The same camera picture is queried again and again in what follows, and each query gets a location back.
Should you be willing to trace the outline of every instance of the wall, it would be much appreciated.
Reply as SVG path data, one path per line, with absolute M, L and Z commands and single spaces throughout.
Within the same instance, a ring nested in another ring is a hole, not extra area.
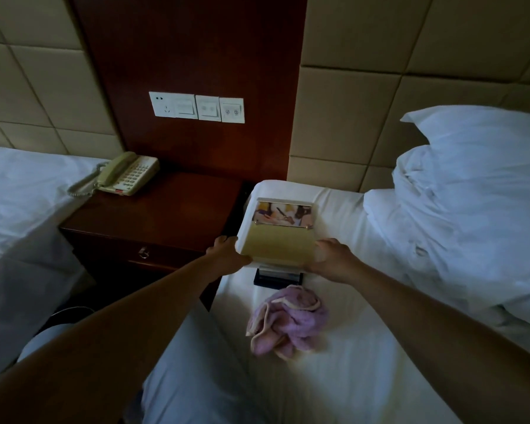
M 412 110 L 530 112 L 530 0 L 309 0 L 288 179 L 393 187 Z
M 0 146 L 122 151 L 64 0 L 0 0 Z
M 128 149 L 286 178 L 306 0 L 72 0 Z M 155 117 L 148 92 L 243 98 L 245 124 Z

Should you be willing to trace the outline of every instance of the drawer handle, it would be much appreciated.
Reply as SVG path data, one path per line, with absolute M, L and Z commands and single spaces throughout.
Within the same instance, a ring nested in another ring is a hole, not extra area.
M 139 250 L 138 254 L 142 259 L 147 259 L 149 257 L 149 251 L 147 247 L 142 247 L 141 250 Z

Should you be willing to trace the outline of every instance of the person's right arm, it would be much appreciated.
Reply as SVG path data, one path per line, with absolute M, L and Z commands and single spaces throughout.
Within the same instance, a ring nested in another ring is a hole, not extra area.
M 362 263 L 335 239 L 305 269 L 353 286 L 465 423 L 530 423 L 530 354 L 485 325 Z

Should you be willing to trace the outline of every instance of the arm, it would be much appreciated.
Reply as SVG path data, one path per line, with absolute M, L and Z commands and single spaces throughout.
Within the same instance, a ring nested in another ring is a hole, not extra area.
M 107 306 L 0 378 L 0 422 L 116 422 L 205 287 L 251 262 L 237 238 Z
M 466 423 L 530 422 L 530 354 L 465 314 L 360 262 L 335 239 L 306 270 L 353 286 Z

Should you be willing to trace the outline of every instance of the white switch plate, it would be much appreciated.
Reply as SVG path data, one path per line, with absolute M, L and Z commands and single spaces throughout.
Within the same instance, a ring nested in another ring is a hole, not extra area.
M 199 120 L 210 120 L 213 122 L 222 121 L 220 114 L 220 99 L 218 97 L 196 95 L 195 98 Z
M 196 100 L 193 94 L 149 92 L 149 98 L 156 116 L 198 119 Z
M 220 98 L 222 122 L 245 123 L 245 108 L 243 98 Z

